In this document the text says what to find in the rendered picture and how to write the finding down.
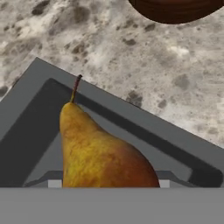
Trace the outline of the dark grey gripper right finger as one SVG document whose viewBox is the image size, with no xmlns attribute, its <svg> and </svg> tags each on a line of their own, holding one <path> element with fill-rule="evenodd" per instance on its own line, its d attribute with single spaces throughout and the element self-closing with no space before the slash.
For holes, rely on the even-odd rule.
<svg viewBox="0 0 224 224">
<path fill-rule="evenodd" d="M 161 188 L 194 187 L 193 184 L 181 180 L 171 171 L 156 171 Z"/>
</svg>

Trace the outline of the yellow-brown pear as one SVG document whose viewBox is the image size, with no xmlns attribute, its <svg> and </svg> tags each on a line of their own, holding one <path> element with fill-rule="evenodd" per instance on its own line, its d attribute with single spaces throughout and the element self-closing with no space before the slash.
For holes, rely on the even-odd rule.
<svg viewBox="0 0 224 224">
<path fill-rule="evenodd" d="M 76 102 L 78 75 L 70 101 L 60 111 L 65 188 L 159 187 L 149 160 L 134 146 L 103 129 Z"/>
</svg>

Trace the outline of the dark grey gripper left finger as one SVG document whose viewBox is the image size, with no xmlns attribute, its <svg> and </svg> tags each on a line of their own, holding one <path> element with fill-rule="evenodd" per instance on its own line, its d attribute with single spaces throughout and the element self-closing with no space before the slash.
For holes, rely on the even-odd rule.
<svg viewBox="0 0 224 224">
<path fill-rule="evenodd" d="M 42 177 L 24 184 L 24 187 L 61 188 L 63 172 L 48 171 Z"/>
</svg>

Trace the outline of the grey sink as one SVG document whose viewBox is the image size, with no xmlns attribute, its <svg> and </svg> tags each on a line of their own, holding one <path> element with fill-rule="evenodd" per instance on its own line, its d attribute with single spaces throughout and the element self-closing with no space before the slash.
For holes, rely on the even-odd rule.
<svg viewBox="0 0 224 224">
<path fill-rule="evenodd" d="M 74 76 L 35 59 L 0 101 L 0 187 L 33 185 L 62 171 L 60 110 Z M 161 178 L 224 187 L 224 149 L 86 81 L 76 103 L 106 131 L 136 146 Z"/>
</svg>

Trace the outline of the dark brown wooden bowl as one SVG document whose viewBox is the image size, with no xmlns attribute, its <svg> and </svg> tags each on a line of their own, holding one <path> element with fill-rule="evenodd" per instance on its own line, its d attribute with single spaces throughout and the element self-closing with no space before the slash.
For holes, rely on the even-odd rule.
<svg viewBox="0 0 224 224">
<path fill-rule="evenodd" d="M 144 17 L 177 25 L 204 18 L 224 6 L 224 0 L 128 0 Z"/>
</svg>

